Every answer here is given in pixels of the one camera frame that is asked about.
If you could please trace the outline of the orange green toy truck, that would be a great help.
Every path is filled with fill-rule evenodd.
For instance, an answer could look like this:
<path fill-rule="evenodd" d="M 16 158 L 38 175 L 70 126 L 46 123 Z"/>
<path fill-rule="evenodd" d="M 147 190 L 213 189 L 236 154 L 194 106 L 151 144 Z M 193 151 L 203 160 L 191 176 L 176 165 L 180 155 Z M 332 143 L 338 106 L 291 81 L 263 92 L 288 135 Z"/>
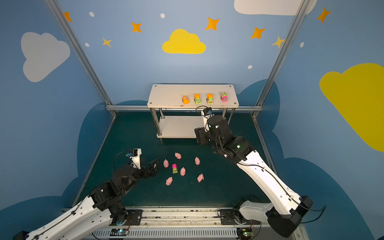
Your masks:
<path fill-rule="evenodd" d="M 213 100 L 213 94 L 208 94 L 207 95 L 207 103 L 212 104 L 214 102 Z"/>

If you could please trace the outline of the orange green toy car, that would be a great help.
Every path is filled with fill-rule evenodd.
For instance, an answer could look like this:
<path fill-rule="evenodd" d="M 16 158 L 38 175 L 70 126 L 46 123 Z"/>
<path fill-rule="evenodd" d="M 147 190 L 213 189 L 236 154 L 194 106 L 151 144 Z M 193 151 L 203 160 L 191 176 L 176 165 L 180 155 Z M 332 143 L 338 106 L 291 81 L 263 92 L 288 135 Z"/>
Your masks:
<path fill-rule="evenodd" d="M 194 101 L 195 101 L 195 104 L 201 104 L 201 97 L 199 94 L 194 94 Z"/>

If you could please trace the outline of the pink green toy car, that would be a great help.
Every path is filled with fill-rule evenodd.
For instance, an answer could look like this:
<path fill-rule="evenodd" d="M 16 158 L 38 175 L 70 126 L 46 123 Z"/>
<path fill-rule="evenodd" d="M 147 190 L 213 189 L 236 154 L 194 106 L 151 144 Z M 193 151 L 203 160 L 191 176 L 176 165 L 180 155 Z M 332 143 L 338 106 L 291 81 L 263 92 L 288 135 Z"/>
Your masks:
<path fill-rule="evenodd" d="M 226 102 L 229 101 L 228 96 L 227 96 L 227 94 L 226 94 L 225 92 L 221 92 L 221 96 L 220 96 L 220 98 L 221 98 L 221 101 L 222 101 L 223 103 L 226 103 Z"/>

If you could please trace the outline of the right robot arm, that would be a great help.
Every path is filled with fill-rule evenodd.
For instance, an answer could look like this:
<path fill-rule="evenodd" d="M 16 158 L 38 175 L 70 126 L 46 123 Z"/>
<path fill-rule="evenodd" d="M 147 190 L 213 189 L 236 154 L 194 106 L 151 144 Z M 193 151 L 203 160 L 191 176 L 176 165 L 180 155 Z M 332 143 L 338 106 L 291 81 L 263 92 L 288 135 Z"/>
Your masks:
<path fill-rule="evenodd" d="M 290 189 L 264 162 L 250 142 L 233 135 L 223 116 L 205 115 L 204 126 L 196 128 L 197 142 L 212 144 L 213 151 L 231 160 L 265 193 L 269 203 L 239 202 L 233 209 L 237 223 L 267 222 L 280 236 L 288 238 L 300 225 L 313 201 Z"/>

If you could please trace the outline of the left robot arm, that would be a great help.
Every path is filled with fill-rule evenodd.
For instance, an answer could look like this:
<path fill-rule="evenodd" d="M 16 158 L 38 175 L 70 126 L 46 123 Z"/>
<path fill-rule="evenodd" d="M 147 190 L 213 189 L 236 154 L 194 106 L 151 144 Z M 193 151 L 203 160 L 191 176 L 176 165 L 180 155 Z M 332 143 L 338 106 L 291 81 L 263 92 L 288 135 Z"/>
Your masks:
<path fill-rule="evenodd" d="M 110 180 L 94 188 L 80 203 L 50 223 L 31 232 L 21 231 L 14 240 L 81 240 L 113 221 L 127 220 L 121 199 L 142 178 L 156 176 L 159 160 L 140 169 L 128 164 L 115 170 Z"/>

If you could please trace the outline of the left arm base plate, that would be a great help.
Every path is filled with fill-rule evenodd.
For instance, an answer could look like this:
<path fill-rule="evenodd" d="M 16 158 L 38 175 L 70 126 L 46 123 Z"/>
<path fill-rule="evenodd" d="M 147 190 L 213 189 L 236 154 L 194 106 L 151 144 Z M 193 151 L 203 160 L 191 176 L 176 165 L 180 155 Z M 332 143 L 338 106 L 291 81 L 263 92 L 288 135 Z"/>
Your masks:
<path fill-rule="evenodd" d="M 117 226 L 139 226 L 141 224 L 143 210 L 128 209 L 115 220 Z"/>

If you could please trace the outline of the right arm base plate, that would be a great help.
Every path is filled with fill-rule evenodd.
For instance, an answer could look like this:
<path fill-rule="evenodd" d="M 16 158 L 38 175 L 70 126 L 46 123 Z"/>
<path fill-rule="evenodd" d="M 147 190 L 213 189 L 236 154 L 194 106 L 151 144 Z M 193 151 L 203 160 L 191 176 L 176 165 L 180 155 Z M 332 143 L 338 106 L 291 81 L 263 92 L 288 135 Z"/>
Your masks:
<path fill-rule="evenodd" d="M 251 226 L 261 224 L 260 221 L 244 219 L 238 212 L 234 212 L 233 209 L 219 209 L 218 216 L 221 221 L 221 225 Z"/>

